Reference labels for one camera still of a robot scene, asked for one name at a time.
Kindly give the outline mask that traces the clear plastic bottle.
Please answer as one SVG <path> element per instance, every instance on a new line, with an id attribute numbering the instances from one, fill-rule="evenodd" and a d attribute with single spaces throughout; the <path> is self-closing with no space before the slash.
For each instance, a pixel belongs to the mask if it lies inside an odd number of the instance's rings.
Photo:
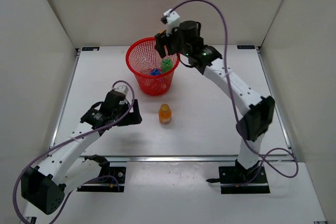
<path id="1" fill-rule="evenodd" d="M 139 59 L 140 72 L 145 75 L 151 75 L 152 71 L 156 69 L 155 63 L 150 57 L 143 55 Z"/>

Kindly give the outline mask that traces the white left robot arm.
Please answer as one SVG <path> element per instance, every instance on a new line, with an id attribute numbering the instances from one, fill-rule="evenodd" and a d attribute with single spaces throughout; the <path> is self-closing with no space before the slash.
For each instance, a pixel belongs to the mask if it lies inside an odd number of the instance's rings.
<path id="1" fill-rule="evenodd" d="M 167 53 L 165 34 L 135 42 L 126 53 L 126 64 L 140 89 L 148 95 L 162 95 L 171 85 L 178 55 Z M 126 81 L 116 81 L 103 101 L 96 102 L 80 118 L 70 139 L 52 147 L 29 164 L 19 177 L 21 195 L 43 213 L 50 215 L 61 208 L 65 197 L 82 184 L 96 179 L 105 182 L 111 177 L 109 162 L 92 155 L 70 173 L 78 157 L 114 126 L 142 122 L 136 98 L 127 101 L 133 88 Z"/>

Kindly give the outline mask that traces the green plastic bottle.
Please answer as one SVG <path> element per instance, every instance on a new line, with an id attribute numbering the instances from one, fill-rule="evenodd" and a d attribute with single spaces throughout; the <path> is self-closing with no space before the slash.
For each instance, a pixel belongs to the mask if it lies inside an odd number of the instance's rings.
<path id="1" fill-rule="evenodd" d="M 170 58 L 162 59 L 161 61 L 161 70 L 162 74 L 169 72 L 174 66 L 173 61 Z"/>

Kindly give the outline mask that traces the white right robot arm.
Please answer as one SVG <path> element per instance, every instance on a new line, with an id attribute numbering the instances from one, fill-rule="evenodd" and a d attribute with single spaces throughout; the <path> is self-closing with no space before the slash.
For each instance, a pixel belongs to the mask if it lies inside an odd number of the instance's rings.
<path id="1" fill-rule="evenodd" d="M 242 137 L 236 159 L 236 177 L 247 182 L 255 175 L 259 164 L 262 139 L 272 123 L 275 101 L 263 97 L 247 85 L 237 74 L 224 65 L 223 55 L 213 46 L 204 43 L 200 35 L 201 24 L 188 20 L 165 21 L 165 32 L 156 35 L 155 48 L 160 56 L 182 54 L 188 59 L 188 67 L 195 68 L 215 83 L 232 101 L 242 115 L 236 130 Z"/>

